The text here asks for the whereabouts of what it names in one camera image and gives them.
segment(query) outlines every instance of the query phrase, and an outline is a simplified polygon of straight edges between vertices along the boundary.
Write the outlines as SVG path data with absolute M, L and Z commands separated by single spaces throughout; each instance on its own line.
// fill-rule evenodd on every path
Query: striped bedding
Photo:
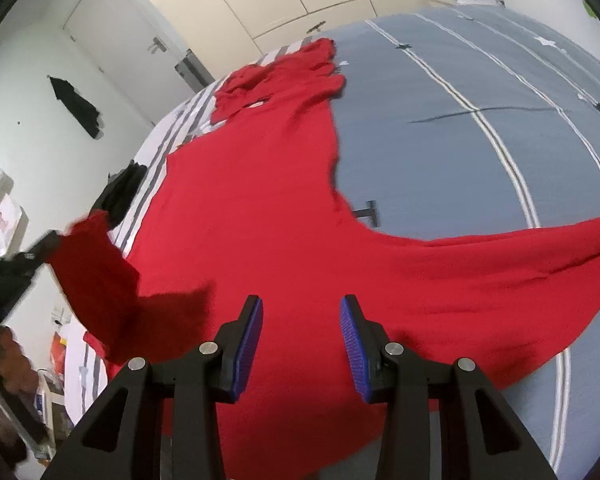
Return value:
M 376 201 L 380 231 L 440 238 L 600 216 L 600 62 L 576 44 L 491 7 L 428 9 L 324 36 L 335 40 L 347 78 L 332 102 L 336 183 L 353 209 Z M 167 115 L 138 152 L 149 171 L 113 233 L 124 254 L 164 179 L 166 155 L 221 126 L 209 117 L 223 81 Z M 96 389 L 85 387 L 86 408 Z M 581 480 L 600 455 L 600 313 L 571 347 L 505 395 L 558 477 Z M 376 441 L 319 477 L 371 479 L 378 451 Z

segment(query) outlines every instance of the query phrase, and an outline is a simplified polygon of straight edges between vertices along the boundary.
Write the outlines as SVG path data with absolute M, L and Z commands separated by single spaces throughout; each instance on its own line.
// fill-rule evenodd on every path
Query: red fabric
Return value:
M 600 309 L 600 218 L 433 241 L 353 218 L 333 187 L 329 98 L 344 79 L 330 75 L 332 56 L 333 43 L 318 40 L 239 70 L 216 93 L 213 120 L 225 126 L 168 157 L 128 257 L 149 306 L 131 300 L 133 280 L 110 277 L 126 264 L 99 244 L 83 245 L 91 265 L 77 286 L 77 271 L 64 270 L 75 254 L 52 259 L 78 318 L 119 364 L 178 357 L 235 319 L 248 294 L 263 298 L 247 391 L 218 406 L 226 472 L 242 480 L 302 478 L 381 432 L 382 408 L 352 383 L 338 323 L 345 294 L 392 340 L 440 362 L 470 356 L 498 387 L 567 347 Z M 173 303 L 152 303 L 167 294 Z

